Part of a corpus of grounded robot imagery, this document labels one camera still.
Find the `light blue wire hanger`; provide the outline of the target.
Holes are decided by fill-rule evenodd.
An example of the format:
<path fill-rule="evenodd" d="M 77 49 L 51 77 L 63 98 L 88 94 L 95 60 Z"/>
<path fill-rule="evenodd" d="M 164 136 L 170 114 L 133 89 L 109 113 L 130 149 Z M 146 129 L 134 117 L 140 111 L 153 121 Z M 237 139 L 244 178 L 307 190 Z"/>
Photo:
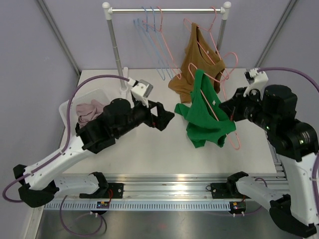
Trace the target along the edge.
<path fill-rule="evenodd" d="M 142 10 L 145 13 L 146 19 L 143 21 L 138 18 L 137 22 L 138 26 L 142 30 L 142 33 L 146 37 L 151 50 L 154 52 L 153 55 L 150 54 L 152 61 L 155 63 L 156 70 L 163 81 L 166 79 L 166 74 L 169 79 L 172 79 L 173 72 L 167 62 L 163 45 L 159 39 L 158 31 L 156 30 L 155 11 L 151 7 L 151 10 L 153 12 L 153 24 L 150 25 L 148 22 L 148 10 L 145 7 L 142 7 Z"/>
<path fill-rule="evenodd" d="M 152 39 L 151 32 L 149 30 L 149 24 L 148 24 L 148 12 L 146 8 L 143 6 L 141 7 L 141 9 L 146 15 L 146 23 L 143 23 L 143 21 L 140 18 L 137 18 L 133 20 L 134 27 L 143 44 L 144 50 L 150 57 L 152 65 L 155 67 L 160 78 L 163 81 L 165 81 L 166 76 L 164 73 L 164 70 L 165 70 L 164 60 L 160 53 L 159 48 L 156 46 L 156 42 Z"/>

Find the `green tank top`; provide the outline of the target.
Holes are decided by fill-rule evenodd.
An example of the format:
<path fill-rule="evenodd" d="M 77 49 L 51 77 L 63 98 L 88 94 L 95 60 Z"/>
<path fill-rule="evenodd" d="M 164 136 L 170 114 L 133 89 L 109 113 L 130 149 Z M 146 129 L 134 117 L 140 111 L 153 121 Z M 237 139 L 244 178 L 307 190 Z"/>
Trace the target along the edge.
<path fill-rule="evenodd" d="M 194 89 L 190 96 L 191 106 L 178 103 L 174 109 L 188 122 L 188 138 L 196 148 L 205 146 L 206 142 L 223 147 L 227 135 L 236 130 L 236 125 L 218 107 L 221 101 L 203 70 L 195 71 Z"/>

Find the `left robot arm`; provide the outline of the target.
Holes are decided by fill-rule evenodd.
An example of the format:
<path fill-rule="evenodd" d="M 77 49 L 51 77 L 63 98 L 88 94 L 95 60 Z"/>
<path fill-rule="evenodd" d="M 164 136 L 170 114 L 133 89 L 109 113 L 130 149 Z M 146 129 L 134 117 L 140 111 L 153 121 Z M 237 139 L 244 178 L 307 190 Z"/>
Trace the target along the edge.
<path fill-rule="evenodd" d="M 109 198 L 109 183 L 101 172 L 81 177 L 62 177 L 61 174 L 76 163 L 114 145 L 116 140 L 141 124 L 163 131 L 174 113 L 166 111 L 159 102 L 148 106 L 135 101 L 114 99 L 103 112 L 84 127 L 76 129 L 66 148 L 55 151 L 32 165 L 17 165 L 13 172 L 21 186 L 20 200 L 32 208 L 48 204 L 54 198 L 78 195 L 84 199 Z"/>

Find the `mauve pink tank top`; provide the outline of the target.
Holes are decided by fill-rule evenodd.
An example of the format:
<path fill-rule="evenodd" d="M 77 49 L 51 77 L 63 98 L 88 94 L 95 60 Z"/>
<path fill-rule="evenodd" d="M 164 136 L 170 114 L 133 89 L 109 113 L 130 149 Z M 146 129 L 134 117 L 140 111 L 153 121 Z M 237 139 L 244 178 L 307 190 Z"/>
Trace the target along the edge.
<path fill-rule="evenodd" d="M 102 112 L 104 104 L 97 100 L 92 100 L 91 103 L 82 103 L 76 106 L 76 114 L 78 116 L 79 127 L 84 127 L 88 122 L 95 120 Z"/>

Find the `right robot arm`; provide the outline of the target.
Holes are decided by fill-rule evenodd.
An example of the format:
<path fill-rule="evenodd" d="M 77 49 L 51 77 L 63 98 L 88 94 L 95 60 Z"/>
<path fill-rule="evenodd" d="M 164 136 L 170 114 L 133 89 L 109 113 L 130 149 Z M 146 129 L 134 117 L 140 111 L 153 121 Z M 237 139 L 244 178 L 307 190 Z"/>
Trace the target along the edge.
<path fill-rule="evenodd" d="M 269 212 L 277 227 L 306 239 L 317 233 L 319 224 L 318 197 L 313 189 L 319 141 L 311 125 L 296 119 L 297 99 L 283 85 L 269 85 L 264 92 L 245 87 L 219 107 L 233 121 L 248 120 L 266 132 L 268 142 L 281 157 L 290 191 L 275 192 L 238 172 L 228 177 L 227 194 L 253 199 Z"/>

